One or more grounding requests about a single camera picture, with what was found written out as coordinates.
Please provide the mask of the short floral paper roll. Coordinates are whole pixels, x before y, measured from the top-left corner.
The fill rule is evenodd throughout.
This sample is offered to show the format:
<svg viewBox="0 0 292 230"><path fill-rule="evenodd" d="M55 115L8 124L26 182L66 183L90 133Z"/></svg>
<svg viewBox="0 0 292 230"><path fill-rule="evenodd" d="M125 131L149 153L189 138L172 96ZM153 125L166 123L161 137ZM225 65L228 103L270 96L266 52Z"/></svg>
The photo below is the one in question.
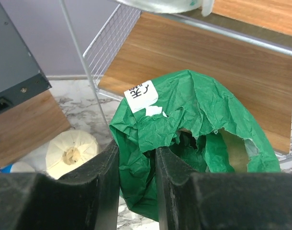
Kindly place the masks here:
<svg viewBox="0 0 292 230"><path fill-rule="evenodd" d="M159 14L184 13L201 8L202 16L206 17L212 13L215 0L117 0L116 2Z"/></svg>

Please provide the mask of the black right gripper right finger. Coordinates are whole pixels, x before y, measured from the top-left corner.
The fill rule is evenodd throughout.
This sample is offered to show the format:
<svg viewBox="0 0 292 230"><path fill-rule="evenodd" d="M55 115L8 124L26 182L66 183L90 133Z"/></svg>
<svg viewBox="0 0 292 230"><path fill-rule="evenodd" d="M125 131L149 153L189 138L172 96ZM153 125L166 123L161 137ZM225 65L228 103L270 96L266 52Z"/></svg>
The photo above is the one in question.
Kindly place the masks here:
<svg viewBox="0 0 292 230"><path fill-rule="evenodd" d="M162 230L292 230L292 174L201 173L156 150Z"/></svg>

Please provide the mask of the beige brown paper roll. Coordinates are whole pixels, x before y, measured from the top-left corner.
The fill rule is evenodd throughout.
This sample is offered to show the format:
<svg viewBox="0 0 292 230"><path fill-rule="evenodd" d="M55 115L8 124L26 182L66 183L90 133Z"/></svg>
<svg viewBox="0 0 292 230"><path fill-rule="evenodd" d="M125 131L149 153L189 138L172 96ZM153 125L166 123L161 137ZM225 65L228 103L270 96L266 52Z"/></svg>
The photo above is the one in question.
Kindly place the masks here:
<svg viewBox="0 0 292 230"><path fill-rule="evenodd" d="M54 179L80 167L101 152L96 138L83 130L62 132L49 142L46 172Z"/></svg>

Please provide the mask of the green roll front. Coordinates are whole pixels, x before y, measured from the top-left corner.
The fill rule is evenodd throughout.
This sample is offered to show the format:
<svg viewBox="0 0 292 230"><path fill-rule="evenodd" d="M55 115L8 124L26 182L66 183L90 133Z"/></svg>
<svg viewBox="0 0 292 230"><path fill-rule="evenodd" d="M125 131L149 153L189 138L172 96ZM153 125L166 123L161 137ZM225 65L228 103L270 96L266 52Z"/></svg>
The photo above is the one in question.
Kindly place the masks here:
<svg viewBox="0 0 292 230"><path fill-rule="evenodd" d="M222 131L244 145L249 173L280 166L253 115L221 83L192 70L125 92L110 123L119 147L120 188L129 210L158 221L155 152L168 147L193 169L233 173Z"/></svg>

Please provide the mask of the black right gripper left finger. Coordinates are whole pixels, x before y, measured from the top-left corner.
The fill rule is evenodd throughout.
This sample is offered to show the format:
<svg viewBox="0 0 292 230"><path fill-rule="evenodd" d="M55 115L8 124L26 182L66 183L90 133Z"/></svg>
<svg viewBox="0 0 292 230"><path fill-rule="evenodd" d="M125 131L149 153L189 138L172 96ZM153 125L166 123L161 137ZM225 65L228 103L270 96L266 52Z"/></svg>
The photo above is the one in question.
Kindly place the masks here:
<svg viewBox="0 0 292 230"><path fill-rule="evenodd" d="M0 173L0 230L114 230L119 205L119 149L106 149L53 179Z"/></svg>

